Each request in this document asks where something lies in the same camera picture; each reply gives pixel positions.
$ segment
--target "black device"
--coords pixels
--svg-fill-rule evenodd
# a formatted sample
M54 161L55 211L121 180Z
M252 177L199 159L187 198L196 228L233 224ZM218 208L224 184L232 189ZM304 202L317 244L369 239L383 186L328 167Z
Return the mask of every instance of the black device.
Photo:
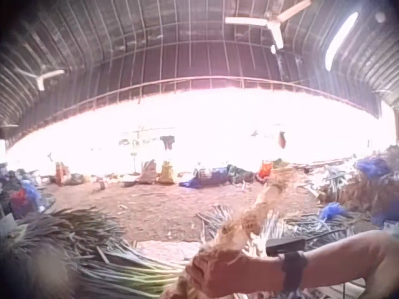
M306 240L303 237L285 239L270 239L266 241L266 254L276 257L284 254L281 270L286 274L283 293L296 291L302 281L302 274L306 267L306 259L299 253L305 249Z
M306 240L303 237L289 237L284 239L270 239L266 241L266 254L268 257L277 257L294 251L304 251Z

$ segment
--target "ceiling fan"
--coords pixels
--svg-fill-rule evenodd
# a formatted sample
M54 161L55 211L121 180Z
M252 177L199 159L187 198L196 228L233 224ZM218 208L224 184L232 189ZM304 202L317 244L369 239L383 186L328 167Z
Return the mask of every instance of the ceiling fan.
M45 74L37 76L37 75L25 72L24 70L20 70L20 69L16 69L16 71L19 72L20 74L25 75L26 77L36 79L37 89L40 90L41 92L44 91L44 80L50 79L52 77L62 75L65 73L65 70L53 70L51 72L47 72Z
M226 24L235 25L267 26L267 28L272 32L276 48L282 49L284 47L284 43L282 41L282 34L280 30L281 24L309 7L313 1L314 0L302 0L289 9L283 11L278 16L272 16L268 19L260 19L255 17L226 17L224 22Z
M18 128L18 125L10 125L8 123L6 123L5 121L3 121L2 123L0 123L0 129L3 128Z

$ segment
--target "hand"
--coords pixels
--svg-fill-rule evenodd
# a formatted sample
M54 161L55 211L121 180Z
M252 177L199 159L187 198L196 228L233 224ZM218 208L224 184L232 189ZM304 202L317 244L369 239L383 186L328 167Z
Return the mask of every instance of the hand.
M189 282L210 298L256 292L256 259L234 250L209 250L186 267Z

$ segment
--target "hanging cloth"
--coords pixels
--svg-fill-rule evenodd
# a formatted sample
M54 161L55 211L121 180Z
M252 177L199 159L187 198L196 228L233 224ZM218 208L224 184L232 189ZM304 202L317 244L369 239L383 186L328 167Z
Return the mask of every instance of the hanging cloth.
M161 136L160 139L163 141L163 144L165 145L165 151L172 149L172 144L175 143L174 136L171 136L171 135Z

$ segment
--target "sack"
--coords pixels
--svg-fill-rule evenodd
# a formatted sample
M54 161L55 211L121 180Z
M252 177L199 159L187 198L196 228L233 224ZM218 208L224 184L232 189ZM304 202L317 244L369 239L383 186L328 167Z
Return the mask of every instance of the sack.
M138 177L137 182L139 184L153 184L157 177L155 160L151 160L144 164L143 172Z
M164 161L162 164L162 171L158 182L160 184L175 184L177 180L177 176L175 176L175 172L173 171L173 166L169 161Z

